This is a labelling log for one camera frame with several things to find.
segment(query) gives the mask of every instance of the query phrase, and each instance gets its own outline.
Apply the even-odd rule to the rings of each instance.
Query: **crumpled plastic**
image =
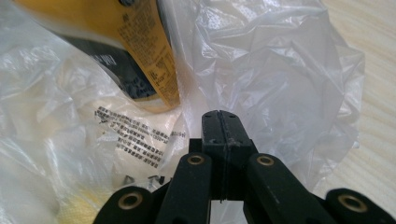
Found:
[[[163,1],[183,113],[199,137],[208,110],[235,113],[260,152],[308,188],[357,147],[364,56],[333,29],[319,0]],[[240,205],[212,203],[212,223]]]
[[[170,141],[170,165],[159,175],[173,173],[213,109],[235,113],[258,150],[279,157],[308,189],[358,145],[363,55],[319,1],[161,3],[181,108],[156,121],[187,135]],[[93,115],[103,105],[151,116],[99,65],[0,2],[0,223],[92,222],[122,158],[119,135]],[[246,222],[240,205],[212,203],[211,222]]]

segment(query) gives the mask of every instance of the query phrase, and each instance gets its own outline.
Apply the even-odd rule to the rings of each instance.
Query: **wooden surface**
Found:
[[[396,1],[323,0],[350,47],[365,54],[360,148],[314,192],[357,190],[396,217]]]

